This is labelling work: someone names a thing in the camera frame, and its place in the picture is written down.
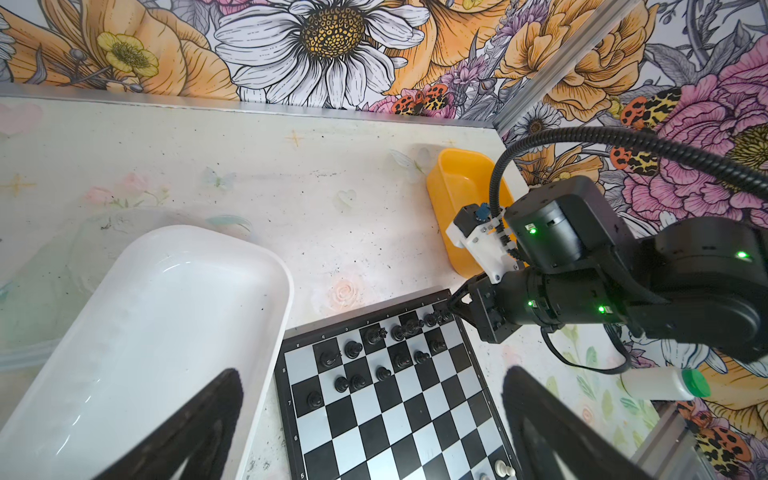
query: chessboard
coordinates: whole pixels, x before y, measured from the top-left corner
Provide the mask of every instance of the chessboard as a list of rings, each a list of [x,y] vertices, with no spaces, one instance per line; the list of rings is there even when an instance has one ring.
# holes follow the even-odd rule
[[[275,380],[295,480],[493,480],[517,466],[449,290],[286,331]]]

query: gold star print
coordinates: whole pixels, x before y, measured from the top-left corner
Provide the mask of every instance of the gold star print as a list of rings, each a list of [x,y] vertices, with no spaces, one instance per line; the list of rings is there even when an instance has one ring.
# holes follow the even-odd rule
[[[13,182],[7,185],[0,185],[0,188],[10,188],[13,191],[13,196],[18,197],[23,187],[34,187],[37,184],[23,184],[22,176],[19,174],[14,175]]]
[[[293,132],[293,135],[291,135],[290,137],[286,137],[286,138],[288,140],[293,140],[293,143],[296,144],[296,147],[299,147],[299,140],[303,140],[304,137],[297,137],[295,130],[292,130],[292,132]]]

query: chessboard border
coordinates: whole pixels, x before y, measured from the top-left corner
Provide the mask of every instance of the chessboard border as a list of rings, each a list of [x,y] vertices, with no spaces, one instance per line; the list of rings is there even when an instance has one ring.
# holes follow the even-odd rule
[[[275,365],[275,387],[277,389],[277,401],[280,404],[280,417],[283,420],[283,434],[288,449],[288,464],[290,466],[291,478],[294,480],[306,480],[306,470],[304,468],[303,455],[299,444],[299,429],[296,425],[296,416],[289,415],[288,413],[290,409],[293,409],[293,393],[291,392],[288,372],[286,371],[285,354],[303,346],[321,342],[326,338],[341,335],[342,333],[349,331],[349,329],[360,329],[365,325],[380,322],[393,316],[399,316],[422,306],[447,303],[450,297],[451,291],[448,289],[442,290],[436,287],[421,290],[416,293],[385,300],[381,303],[365,306],[357,310],[352,310],[286,331],[286,334],[283,337],[283,343],[280,345],[277,364]],[[353,325],[342,325],[342,323],[347,324],[352,320],[354,320]],[[475,374],[478,377],[482,389],[481,391],[488,404],[488,408],[491,411],[494,422],[496,422],[497,426],[502,426],[499,433],[502,437],[504,450],[508,458],[514,462],[513,467],[519,471],[515,451],[512,449],[502,418],[498,414],[496,404],[488,389],[488,384],[485,382],[485,377],[482,374],[482,369],[480,368],[477,356],[475,355],[475,349],[472,348],[472,343],[470,343],[464,328],[464,322],[463,320],[460,320],[462,319],[459,316],[454,315],[454,321],[458,326],[458,331],[462,335],[462,342],[467,350],[472,367],[475,369]],[[286,399],[288,404],[286,408],[283,408],[282,402]]]

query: table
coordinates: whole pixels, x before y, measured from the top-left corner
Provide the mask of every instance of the table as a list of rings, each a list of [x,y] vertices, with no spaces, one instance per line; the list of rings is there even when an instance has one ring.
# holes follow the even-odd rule
[[[445,147],[492,159],[504,149],[488,127],[327,112],[0,103],[26,122],[17,134],[0,134],[0,425],[111,263],[145,231],[191,223],[275,252],[296,285],[290,328],[426,287],[459,286],[424,172]],[[397,163],[391,149],[413,165]],[[527,191],[514,169],[505,178],[514,197]],[[657,421],[617,377],[559,363],[536,328],[502,345],[468,331],[497,406],[506,369],[521,365],[627,456]],[[622,358],[600,326],[569,327],[553,341],[588,365]],[[31,343],[29,366],[3,368],[4,351]],[[246,478],[289,478],[274,386]]]

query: pink heart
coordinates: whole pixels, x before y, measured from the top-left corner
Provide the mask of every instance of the pink heart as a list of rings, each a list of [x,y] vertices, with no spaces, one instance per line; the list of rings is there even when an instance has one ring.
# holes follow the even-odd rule
[[[34,128],[43,118],[43,109],[38,105],[25,103],[15,107],[0,104],[0,134],[23,134]]]

